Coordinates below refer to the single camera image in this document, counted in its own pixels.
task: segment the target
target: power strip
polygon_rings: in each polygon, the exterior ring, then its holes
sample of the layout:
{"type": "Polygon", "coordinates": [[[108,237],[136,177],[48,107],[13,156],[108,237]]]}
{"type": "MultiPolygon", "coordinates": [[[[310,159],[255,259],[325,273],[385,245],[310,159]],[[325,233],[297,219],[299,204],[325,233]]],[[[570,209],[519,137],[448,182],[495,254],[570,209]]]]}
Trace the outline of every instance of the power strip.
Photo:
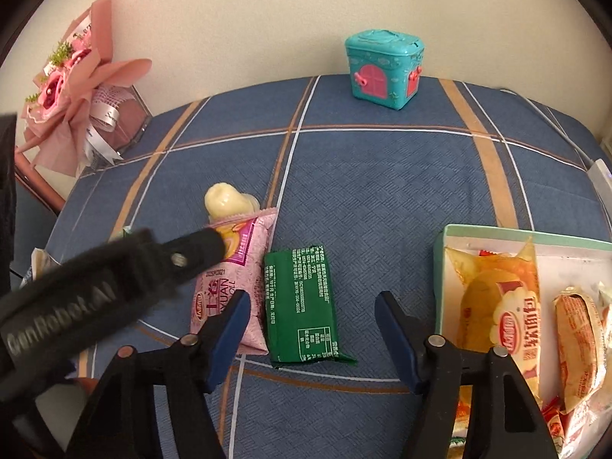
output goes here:
{"type": "Polygon", "coordinates": [[[602,199],[609,216],[612,216],[612,174],[605,162],[598,158],[587,171],[589,179],[602,199]]]}

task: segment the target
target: turquoise toy house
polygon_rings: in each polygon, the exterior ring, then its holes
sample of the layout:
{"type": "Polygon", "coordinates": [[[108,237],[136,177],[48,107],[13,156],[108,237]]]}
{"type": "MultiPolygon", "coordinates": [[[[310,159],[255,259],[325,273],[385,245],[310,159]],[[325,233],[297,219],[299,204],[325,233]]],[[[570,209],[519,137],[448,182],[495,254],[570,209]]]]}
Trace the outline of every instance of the turquoise toy house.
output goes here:
{"type": "Polygon", "coordinates": [[[425,50],[417,36],[371,29],[345,46],[355,97],[399,110],[417,92],[425,50]]]}

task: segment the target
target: green snack package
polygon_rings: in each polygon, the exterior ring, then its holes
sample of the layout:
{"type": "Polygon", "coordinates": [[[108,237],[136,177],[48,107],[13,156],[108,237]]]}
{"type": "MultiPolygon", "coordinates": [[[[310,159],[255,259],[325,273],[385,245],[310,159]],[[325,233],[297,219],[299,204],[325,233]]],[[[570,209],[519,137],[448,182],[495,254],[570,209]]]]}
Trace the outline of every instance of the green snack package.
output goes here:
{"type": "Polygon", "coordinates": [[[334,294],[322,245],[270,252],[264,263],[272,365],[320,360],[356,363],[338,349],[334,294]]]}

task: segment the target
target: brand logo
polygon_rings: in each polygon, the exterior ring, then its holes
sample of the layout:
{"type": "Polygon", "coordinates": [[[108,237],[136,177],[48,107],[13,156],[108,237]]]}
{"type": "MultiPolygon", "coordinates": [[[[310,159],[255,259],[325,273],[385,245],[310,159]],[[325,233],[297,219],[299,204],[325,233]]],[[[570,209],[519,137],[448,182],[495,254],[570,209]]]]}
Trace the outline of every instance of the brand logo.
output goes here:
{"type": "Polygon", "coordinates": [[[27,354],[38,345],[68,331],[73,324],[93,316],[108,304],[117,300],[117,295],[107,282],[93,286],[85,298],[75,295],[60,307],[51,306],[37,313],[5,337],[11,356],[27,354]]]}
{"type": "Polygon", "coordinates": [[[198,292],[195,296],[195,315],[198,316],[198,319],[202,321],[202,317],[204,317],[204,296],[202,292],[198,292]]]}
{"type": "Polygon", "coordinates": [[[516,351],[518,345],[518,322],[512,312],[504,312],[500,319],[500,342],[510,354],[516,351]]]}

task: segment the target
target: white wall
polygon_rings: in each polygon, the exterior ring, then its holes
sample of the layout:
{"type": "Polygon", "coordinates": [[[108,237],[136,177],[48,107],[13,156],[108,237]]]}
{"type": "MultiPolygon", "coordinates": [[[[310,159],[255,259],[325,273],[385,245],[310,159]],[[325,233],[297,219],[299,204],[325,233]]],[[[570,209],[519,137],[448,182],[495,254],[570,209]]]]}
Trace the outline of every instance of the white wall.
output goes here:
{"type": "MultiPolygon", "coordinates": [[[[92,0],[46,0],[0,68],[0,111],[92,0]]],[[[154,114],[277,79],[347,71],[344,39],[371,27],[425,45],[424,73],[505,85],[600,135],[612,111],[612,52],[576,0],[114,0],[115,58],[150,57],[138,84],[154,114]]],[[[70,178],[41,170],[66,195],[70,178]]]]}

